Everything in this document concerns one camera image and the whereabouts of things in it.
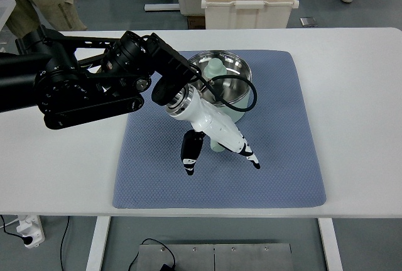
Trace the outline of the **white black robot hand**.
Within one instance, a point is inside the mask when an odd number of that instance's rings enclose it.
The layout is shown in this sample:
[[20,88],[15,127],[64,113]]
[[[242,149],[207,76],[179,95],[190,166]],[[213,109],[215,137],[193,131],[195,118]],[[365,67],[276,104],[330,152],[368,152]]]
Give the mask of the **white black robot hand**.
[[192,125],[192,129],[184,134],[180,153],[188,175],[194,173],[205,136],[209,136],[225,149],[246,157],[255,168],[261,168],[256,155],[231,117],[202,99],[193,86],[183,88],[166,105],[166,112],[172,118],[188,121]]

